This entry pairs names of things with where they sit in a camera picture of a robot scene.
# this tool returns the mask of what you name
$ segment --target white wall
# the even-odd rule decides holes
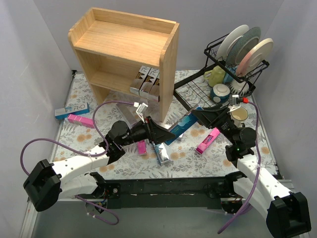
[[[34,0],[69,67],[82,71],[67,40],[68,30],[92,6],[143,14],[180,23],[178,69],[205,64],[206,45],[248,24],[263,35],[283,0]]]
[[[16,238],[27,205],[20,151],[33,138],[54,138],[53,111],[63,106],[71,71],[32,0],[0,0],[0,22],[0,237]],[[51,148],[31,145],[26,168]]]
[[[266,37],[274,40],[270,67],[256,99],[281,170],[310,206],[317,237],[317,1],[284,1]]]

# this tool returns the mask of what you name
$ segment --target blue toothpaste box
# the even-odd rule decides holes
[[[89,112],[89,104],[83,103],[78,105],[73,105],[66,108],[60,108],[55,110],[55,118],[60,120],[68,117],[69,114],[81,115]]]
[[[170,139],[165,142],[166,145],[170,145],[174,140],[176,140],[181,134],[187,131],[193,124],[195,124],[198,119],[192,114],[192,110],[202,110],[200,106],[194,106],[191,110],[189,110],[183,118],[178,120],[174,125],[172,125],[169,129],[170,132],[175,134],[175,138]]]

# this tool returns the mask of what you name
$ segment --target floral tablecloth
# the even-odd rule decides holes
[[[196,70],[180,70],[176,72],[176,81],[184,79]],[[118,92],[110,92],[106,101],[121,100],[128,102],[139,102],[140,99],[131,95]],[[92,118],[93,111],[97,107],[97,102],[85,79],[85,75],[77,73],[75,75],[68,106],[80,103],[89,103],[90,112],[82,116]],[[246,126],[255,128],[256,113],[252,105],[243,105],[248,110],[249,117],[245,121]],[[166,116],[165,123],[173,124],[177,119],[186,113],[185,108],[174,97]],[[154,102],[149,102],[147,114],[152,118],[159,118],[159,106]],[[103,134],[107,134],[112,124],[121,120],[122,115],[116,104],[104,105],[96,114],[98,128]],[[158,165],[157,156],[151,144],[147,143],[147,155],[140,156],[137,151],[137,144],[125,146],[126,154],[115,163],[100,167],[95,171],[99,172],[105,179],[149,179],[149,178],[188,178],[188,177],[209,177],[224,176],[227,173],[237,171],[237,169],[227,160],[225,155],[225,145],[229,141],[220,134],[211,146],[199,155],[195,152],[197,146],[206,138],[210,130],[198,123],[194,124],[184,133],[181,141],[175,141],[170,145],[172,161],[163,166]],[[275,161],[272,158],[262,126],[259,128],[259,146],[262,155],[262,165],[272,174],[276,174]],[[63,122],[59,135],[59,142],[74,149],[87,151],[100,143],[102,139],[95,129],[81,125]],[[58,146],[55,153],[55,161],[64,160],[75,154]]]

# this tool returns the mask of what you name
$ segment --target pink box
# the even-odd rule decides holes
[[[139,151],[139,155],[146,155],[147,145],[145,143],[145,140],[141,140],[138,142],[138,151]]]
[[[73,114],[69,114],[68,121],[70,123],[78,124],[78,125],[84,125],[90,128],[95,128],[93,120],[90,118],[84,118],[81,116],[76,116]]]
[[[206,137],[206,139],[202,143],[200,143],[200,145],[196,148],[196,151],[200,154],[203,154],[203,152],[211,145],[211,143],[216,139],[216,137],[219,134],[220,131],[217,128],[213,129]]]

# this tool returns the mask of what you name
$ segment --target small white box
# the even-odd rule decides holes
[[[140,96],[144,98],[149,98],[149,92],[159,75],[159,69],[151,68],[148,76],[146,77],[145,81],[143,82],[141,89],[140,89]]]
[[[149,92],[149,99],[156,102],[159,101],[159,74]]]
[[[146,79],[148,73],[150,72],[151,67],[142,66],[139,70],[139,73],[133,80],[132,84],[130,85],[130,92],[136,95],[139,95],[139,90]]]

